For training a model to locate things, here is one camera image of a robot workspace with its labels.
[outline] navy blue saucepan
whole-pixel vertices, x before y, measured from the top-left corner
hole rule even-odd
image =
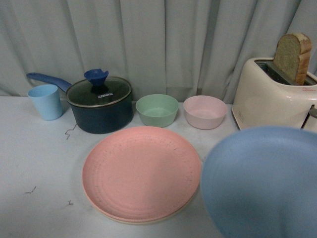
[[[92,69],[86,79],[73,85],[40,73],[28,73],[30,79],[54,84],[66,92],[78,126],[86,132],[104,134],[125,127],[133,118],[131,84],[119,77],[107,77],[108,71]]]

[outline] kitchenware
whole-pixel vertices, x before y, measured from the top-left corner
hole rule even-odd
[[[169,95],[151,94],[139,99],[136,109],[144,125],[166,127],[175,120],[178,101]]]
[[[198,129],[214,129],[221,124],[227,114],[227,105],[210,96],[194,96],[184,101],[187,122]]]
[[[93,206],[123,223],[165,219],[195,194],[201,162],[195,148],[168,129],[140,126],[97,144],[84,164],[85,193]]]
[[[92,69],[86,79],[73,85],[67,81],[40,73],[27,77],[55,84],[66,92],[78,126],[86,132],[103,134],[119,130],[133,118],[132,87],[128,81],[108,77],[108,71]]]
[[[249,59],[242,70],[232,106],[240,129],[261,125],[301,128],[312,105],[317,104],[317,77],[307,73],[298,85],[274,66],[272,58]],[[317,131],[310,117],[305,129]]]
[[[317,237],[317,134],[286,126],[241,130],[202,170],[207,211],[225,238]]]
[[[55,85],[34,87],[28,92],[28,97],[44,120],[55,120],[63,113],[58,88]]]

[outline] dish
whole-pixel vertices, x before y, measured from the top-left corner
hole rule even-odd
[[[218,127],[227,114],[227,105],[220,99],[198,95],[184,101],[185,118],[189,125],[203,130]]]
[[[94,207],[124,223],[164,219],[184,207],[200,181],[195,148],[168,129],[140,126],[98,143],[83,167],[84,191]]]
[[[237,132],[217,144],[201,192],[226,238],[317,237],[317,134],[278,126]]]
[[[178,101],[169,95],[150,94],[140,98],[135,108],[144,125],[166,127],[175,120]]]

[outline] blue bowl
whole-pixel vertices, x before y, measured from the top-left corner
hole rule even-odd
[[[225,238],[317,238],[317,134],[263,126],[225,138],[201,193]]]

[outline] toast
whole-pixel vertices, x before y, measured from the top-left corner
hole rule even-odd
[[[307,75],[312,43],[303,33],[282,36],[277,44],[273,63],[288,77],[303,85]]]

